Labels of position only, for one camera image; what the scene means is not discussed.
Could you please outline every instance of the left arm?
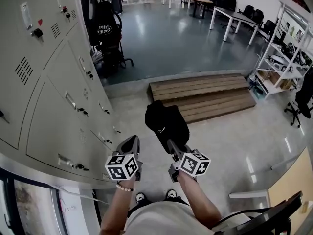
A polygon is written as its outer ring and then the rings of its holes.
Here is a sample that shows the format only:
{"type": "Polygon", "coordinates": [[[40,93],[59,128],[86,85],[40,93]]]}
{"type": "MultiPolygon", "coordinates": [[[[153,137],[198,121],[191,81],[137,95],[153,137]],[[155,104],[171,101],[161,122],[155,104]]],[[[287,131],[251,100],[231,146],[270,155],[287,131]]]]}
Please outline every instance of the left arm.
{"type": "MultiPolygon", "coordinates": [[[[125,188],[134,188],[134,182],[135,176],[119,184],[125,188]]],[[[102,218],[100,235],[119,235],[124,230],[132,194],[132,191],[117,188],[112,203],[102,218]]]]}

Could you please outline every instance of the black pants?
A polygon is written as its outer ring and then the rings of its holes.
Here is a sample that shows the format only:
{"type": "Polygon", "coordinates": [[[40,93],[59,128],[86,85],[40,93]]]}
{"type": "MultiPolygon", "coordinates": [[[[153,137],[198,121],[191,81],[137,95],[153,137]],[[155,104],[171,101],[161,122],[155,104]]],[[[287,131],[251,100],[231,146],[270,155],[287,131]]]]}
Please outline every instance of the black pants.
{"type": "MultiPolygon", "coordinates": [[[[176,198],[166,198],[164,199],[163,201],[170,201],[170,202],[178,202],[178,203],[182,203],[182,204],[185,204],[185,205],[188,205],[185,201],[183,201],[181,199],[181,197],[176,197],[176,198]]],[[[149,204],[152,204],[152,202],[146,198],[144,199],[141,199],[139,202],[138,202],[138,205],[136,205],[134,208],[132,208],[131,210],[128,211],[128,214],[127,214],[127,217],[130,217],[131,214],[138,210],[139,208],[141,207],[144,207],[144,206],[147,206],[149,204]]]]}

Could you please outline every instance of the sneaker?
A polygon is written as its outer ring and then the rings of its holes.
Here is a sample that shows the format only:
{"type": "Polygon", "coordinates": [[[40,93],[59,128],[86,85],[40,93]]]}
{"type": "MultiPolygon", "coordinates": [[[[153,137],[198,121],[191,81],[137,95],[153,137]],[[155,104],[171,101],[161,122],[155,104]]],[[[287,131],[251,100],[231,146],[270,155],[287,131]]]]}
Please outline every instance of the sneaker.
{"type": "Polygon", "coordinates": [[[168,190],[168,192],[166,193],[166,198],[176,198],[176,197],[177,197],[177,193],[173,189],[168,190]]]}
{"type": "Polygon", "coordinates": [[[143,194],[142,192],[137,193],[136,195],[136,203],[138,204],[140,200],[142,199],[147,199],[145,194],[143,194]]]}

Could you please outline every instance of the black and white cube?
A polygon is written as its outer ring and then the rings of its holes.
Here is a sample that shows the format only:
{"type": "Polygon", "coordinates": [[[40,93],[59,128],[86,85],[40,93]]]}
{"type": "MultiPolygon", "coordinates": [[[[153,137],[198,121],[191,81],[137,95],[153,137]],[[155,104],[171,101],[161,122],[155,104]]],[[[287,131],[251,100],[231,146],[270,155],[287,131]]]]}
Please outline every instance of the black and white cube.
{"type": "Polygon", "coordinates": [[[211,160],[202,153],[185,153],[182,157],[179,169],[192,177],[204,175],[211,160]]]}
{"type": "Polygon", "coordinates": [[[133,154],[109,156],[105,168],[111,180],[129,180],[138,171],[133,154]]]}

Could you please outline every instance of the right arm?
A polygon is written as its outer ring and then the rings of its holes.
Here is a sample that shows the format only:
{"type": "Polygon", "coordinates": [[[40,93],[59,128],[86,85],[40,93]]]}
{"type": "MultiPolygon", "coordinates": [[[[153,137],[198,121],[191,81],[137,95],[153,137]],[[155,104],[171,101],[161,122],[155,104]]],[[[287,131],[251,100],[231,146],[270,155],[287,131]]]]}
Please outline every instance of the right arm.
{"type": "Polygon", "coordinates": [[[187,173],[179,171],[177,177],[196,219],[211,229],[222,219],[216,206],[206,197],[199,184],[187,173]]]}

